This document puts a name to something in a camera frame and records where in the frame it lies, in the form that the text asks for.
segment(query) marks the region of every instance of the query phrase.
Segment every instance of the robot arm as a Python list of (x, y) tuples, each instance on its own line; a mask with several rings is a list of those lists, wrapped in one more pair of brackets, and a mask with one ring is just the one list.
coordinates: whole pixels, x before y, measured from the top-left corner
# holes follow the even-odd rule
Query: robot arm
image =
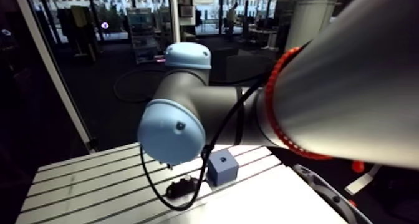
[[(308, 152), (419, 168), (417, 0), (355, 0), (274, 82), (274, 118)], [(195, 158), (246, 88), (210, 87), (210, 51), (177, 43), (172, 68), (147, 105), (138, 140), (156, 160)], [(265, 91), (236, 112), (219, 144), (284, 146)]]

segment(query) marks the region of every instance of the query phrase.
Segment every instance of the light blue joint cap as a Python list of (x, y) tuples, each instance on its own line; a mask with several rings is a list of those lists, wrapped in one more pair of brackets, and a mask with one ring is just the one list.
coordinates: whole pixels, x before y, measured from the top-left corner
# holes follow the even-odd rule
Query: light blue joint cap
[(202, 151), (205, 131), (187, 108), (172, 100), (153, 99), (144, 111), (137, 138), (155, 160), (178, 165)]
[(165, 65), (174, 68), (211, 69), (211, 52), (198, 43), (174, 43), (167, 47), (165, 58)]

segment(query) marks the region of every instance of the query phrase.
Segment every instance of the orange cable ring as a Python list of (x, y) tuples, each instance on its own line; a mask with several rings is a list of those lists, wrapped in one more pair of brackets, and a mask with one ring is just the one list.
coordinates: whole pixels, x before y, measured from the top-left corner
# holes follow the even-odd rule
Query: orange cable ring
[(282, 71), (282, 69), (284, 68), (284, 64), (286, 63), (286, 61), (288, 61), (292, 55), (299, 52), (300, 50), (301, 50), (301, 47), (295, 47), (285, 52), (282, 55), (282, 57), (276, 62), (274, 70), (271, 72), (271, 75), (269, 76), (269, 79), (265, 88), (265, 106), (266, 106), (267, 118), (275, 134), (285, 145), (287, 145), (290, 151), (302, 157), (310, 158), (313, 160), (329, 160), (332, 157), (327, 156), (327, 155), (320, 155), (320, 154), (308, 152), (302, 149), (297, 144), (295, 144), (289, 137), (285, 135), (284, 131), (282, 131), (281, 127), (279, 126), (275, 118), (274, 107), (273, 107), (274, 106), (273, 96), (274, 96), (274, 88), (275, 88), (277, 77), (279, 73)]

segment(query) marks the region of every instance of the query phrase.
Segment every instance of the black cable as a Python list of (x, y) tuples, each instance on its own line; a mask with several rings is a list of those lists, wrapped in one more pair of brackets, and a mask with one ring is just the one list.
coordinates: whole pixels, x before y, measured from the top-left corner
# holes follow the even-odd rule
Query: black cable
[(139, 103), (142, 103), (142, 102), (149, 102), (149, 101), (152, 100), (152, 97), (142, 97), (140, 99), (126, 99), (126, 98), (122, 97), (119, 94), (119, 91), (118, 91), (119, 83), (121, 81), (123, 81), (125, 78), (131, 76), (132, 74), (136, 74), (137, 72), (160, 72), (160, 73), (166, 73), (167, 71), (156, 70), (156, 69), (142, 69), (142, 70), (140, 69), (140, 70), (133, 70), (133, 71), (127, 72), (125, 74), (122, 74), (120, 77), (117, 78), (117, 80), (115, 81), (115, 83), (113, 85), (113, 94), (114, 94), (114, 96), (119, 101), (130, 103), (130, 104), (139, 104)]
[(259, 78), (259, 80), (252, 85), (247, 91), (246, 93), (244, 93), (244, 95), (237, 100), (237, 102), (232, 106), (232, 108), (230, 109), (230, 111), (227, 113), (226, 117), (224, 118), (224, 120), (222, 121), (222, 123), (220, 124), (218, 131), (215, 133), (212, 141), (209, 144), (209, 148), (208, 150), (205, 152), (204, 157), (203, 157), (203, 163), (202, 163), (202, 167), (201, 167), (201, 172), (200, 172), (200, 177), (198, 179), (198, 183), (196, 184), (196, 190), (192, 196), (192, 199), (183, 206), (174, 206), (172, 204), (170, 204), (169, 202), (167, 202), (157, 191), (157, 189), (155, 188), (151, 178), (150, 178), (150, 174), (148, 174), (147, 168), (145, 166), (144, 163), (144, 154), (143, 154), (143, 148), (142, 146), (140, 146), (140, 157), (141, 157), (141, 161), (142, 161), (142, 167), (144, 169), (144, 173), (145, 176), (147, 177), (148, 183), (150, 184), (150, 187), (152, 188), (154, 194), (157, 196), (157, 198), (163, 203), (165, 204), (168, 208), (172, 209), (172, 210), (176, 210), (176, 211), (185, 211), (188, 208), (190, 208), (196, 198), (198, 197), (198, 194), (200, 192), (200, 188), (201, 188), (201, 184), (203, 181), (203, 177), (204, 177), (204, 173), (205, 173), (205, 167), (206, 164), (208, 163), (208, 159), (210, 157), (211, 151), (214, 149), (215, 143), (218, 140), (218, 137), (221, 135), (221, 133), (223, 132), (224, 128), (226, 127), (228, 121), (233, 117), (234, 113), (236, 113), (236, 111), (244, 104), (244, 101), (246, 101), (251, 94), (253, 94), (253, 92), (255, 92), (260, 86), (262, 86), (266, 80), (267, 80), (268, 74), (264, 74), (264, 77)]

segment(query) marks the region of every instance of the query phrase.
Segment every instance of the blue cube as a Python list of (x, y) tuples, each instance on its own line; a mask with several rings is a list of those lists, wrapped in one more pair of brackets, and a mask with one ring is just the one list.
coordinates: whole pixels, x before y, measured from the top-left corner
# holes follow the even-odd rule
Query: blue cube
[(213, 152), (209, 156), (208, 178), (214, 185), (219, 186), (236, 179), (238, 171), (239, 163), (227, 149)]

